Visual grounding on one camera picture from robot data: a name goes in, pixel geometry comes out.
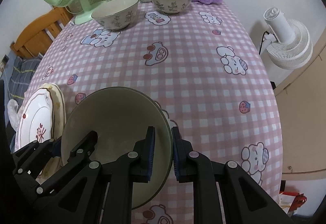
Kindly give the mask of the white red-rimmed plate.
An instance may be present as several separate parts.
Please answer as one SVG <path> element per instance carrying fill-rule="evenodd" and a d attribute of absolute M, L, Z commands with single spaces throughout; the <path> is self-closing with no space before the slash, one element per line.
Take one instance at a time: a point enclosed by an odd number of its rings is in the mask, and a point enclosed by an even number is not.
<path fill-rule="evenodd" d="M 18 148 L 32 141 L 42 143 L 51 139 L 53 129 L 53 101 L 46 88 L 37 89 L 28 99 L 17 132 Z"/>

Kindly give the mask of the large cream floral plate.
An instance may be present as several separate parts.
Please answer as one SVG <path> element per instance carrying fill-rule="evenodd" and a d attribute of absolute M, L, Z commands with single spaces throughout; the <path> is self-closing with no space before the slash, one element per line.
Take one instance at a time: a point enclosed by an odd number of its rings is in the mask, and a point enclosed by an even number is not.
<path fill-rule="evenodd" d="M 44 83 L 41 88 L 46 88 L 50 91 L 53 101 L 54 109 L 54 128 L 52 132 L 52 138 L 54 140 L 62 136 L 64 126 L 66 124 L 66 107 L 64 95 L 60 90 L 60 87 L 55 83 Z M 63 167 L 61 157 L 54 157 L 44 167 L 43 171 L 37 177 L 36 181 L 42 184 L 49 179 L 54 173 L 56 173 L 61 167 Z"/>

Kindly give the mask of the large grey floral bowl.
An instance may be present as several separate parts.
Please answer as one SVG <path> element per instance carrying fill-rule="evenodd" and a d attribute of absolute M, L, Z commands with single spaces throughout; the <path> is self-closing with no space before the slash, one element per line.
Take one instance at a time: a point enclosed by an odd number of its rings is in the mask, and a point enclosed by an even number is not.
<path fill-rule="evenodd" d="M 98 134 L 92 161 L 114 162 L 133 150 L 155 128 L 155 151 L 149 183 L 133 186 L 134 209 L 152 200 L 164 186 L 172 166 L 172 133 L 169 115 L 147 95 L 127 87 L 110 87 L 87 96 L 70 114 L 61 138 L 62 163 L 72 149 L 90 132 Z"/>

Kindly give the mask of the white plastic bag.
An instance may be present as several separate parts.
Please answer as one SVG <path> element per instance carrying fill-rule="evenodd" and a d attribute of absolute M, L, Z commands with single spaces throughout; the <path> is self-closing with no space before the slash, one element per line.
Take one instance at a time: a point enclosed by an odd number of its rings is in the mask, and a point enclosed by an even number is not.
<path fill-rule="evenodd" d="M 16 100 L 14 99 L 9 100 L 7 104 L 7 112 L 8 112 L 9 121 L 11 123 L 11 127 L 15 132 L 17 132 L 19 127 L 20 117 L 18 114 L 19 106 Z"/>

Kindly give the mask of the red white paper bag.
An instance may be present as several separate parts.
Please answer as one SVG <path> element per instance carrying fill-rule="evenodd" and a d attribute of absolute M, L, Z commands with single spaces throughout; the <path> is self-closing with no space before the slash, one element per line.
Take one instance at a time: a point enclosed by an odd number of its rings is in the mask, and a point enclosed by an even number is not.
<path fill-rule="evenodd" d="M 304 205 L 307 197 L 298 192 L 282 191 L 279 193 L 277 203 L 286 214 L 294 213 L 298 208 Z"/>

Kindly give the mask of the blue plaid pillow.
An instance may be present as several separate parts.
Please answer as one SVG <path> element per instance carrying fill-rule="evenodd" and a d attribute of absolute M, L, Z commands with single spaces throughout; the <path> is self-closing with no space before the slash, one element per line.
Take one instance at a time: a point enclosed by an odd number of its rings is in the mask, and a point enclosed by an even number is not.
<path fill-rule="evenodd" d="M 27 91 L 33 75 L 41 62 L 41 58 L 22 59 L 16 57 L 12 65 L 12 73 L 10 74 L 8 83 L 9 99 L 13 99 L 21 106 L 24 101 L 25 92 Z"/>

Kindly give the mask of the beige wooden door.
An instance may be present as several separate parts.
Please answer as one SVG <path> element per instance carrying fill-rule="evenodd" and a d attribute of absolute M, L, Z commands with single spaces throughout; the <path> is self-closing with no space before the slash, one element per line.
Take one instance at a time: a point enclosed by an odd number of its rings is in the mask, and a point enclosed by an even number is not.
<path fill-rule="evenodd" d="M 310 61 L 274 90 L 283 144 L 283 180 L 325 178 L 325 34 Z"/>

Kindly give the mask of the pink checked tablecloth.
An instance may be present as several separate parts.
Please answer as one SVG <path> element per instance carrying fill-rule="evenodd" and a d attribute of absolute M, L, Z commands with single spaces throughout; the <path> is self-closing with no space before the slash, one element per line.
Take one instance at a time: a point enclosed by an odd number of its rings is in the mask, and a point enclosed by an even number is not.
<path fill-rule="evenodd" d="M 95 20 L 70 21 L 42 58 L 26 92 L 44 83 L 64 95 L 66 122 L 92 93 L 110 87 L 135 89 L 166 110 L 170 123 L 195 151 L 219 163 L 235 161 L 275 201 L 280 190 L 282 137 L 268 75 L 248 34 L 225 4 L 191 4 L 166 15 L 138 4 L 136 19 L 113 31 Z M 28 206 L 29 222 L 49 223 L 49 202 L 74 172 L 64 166 L 39 184 L 52 158 L 53 138 L 16 148 L 15 179 Z M 130 223 L 194 223 L 192 183 L 179 183 L 172 166 L 159 193 L 131 208 Z"/>

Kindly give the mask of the white floor fan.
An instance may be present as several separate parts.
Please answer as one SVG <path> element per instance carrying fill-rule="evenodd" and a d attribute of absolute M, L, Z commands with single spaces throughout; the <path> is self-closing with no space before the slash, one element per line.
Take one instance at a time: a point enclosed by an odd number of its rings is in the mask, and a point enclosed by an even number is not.
<path fill-rule="evenodd" d="M 313 54 L 307 27 L 298 20 L 286 19 L 276 7 L 264 12 L 264 20 L 274 36 L 267 41 L 266 46 L 271 61 L 285 70 L 294 70 L 306 65 Z"/>

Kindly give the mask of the wall power socket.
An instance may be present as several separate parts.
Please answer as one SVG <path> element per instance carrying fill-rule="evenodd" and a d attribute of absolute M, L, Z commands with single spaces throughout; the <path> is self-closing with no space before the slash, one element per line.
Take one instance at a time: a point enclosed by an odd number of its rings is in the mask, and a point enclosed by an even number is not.
<path fill-rule="evenodd" d="M 8 57 L 7 55 L 5 55 L 5 56 L 2 58 L 2 63 L 3 63 L 4 65 L 6 65 L 8 61 L 9 61 L 9 57 Z"/>

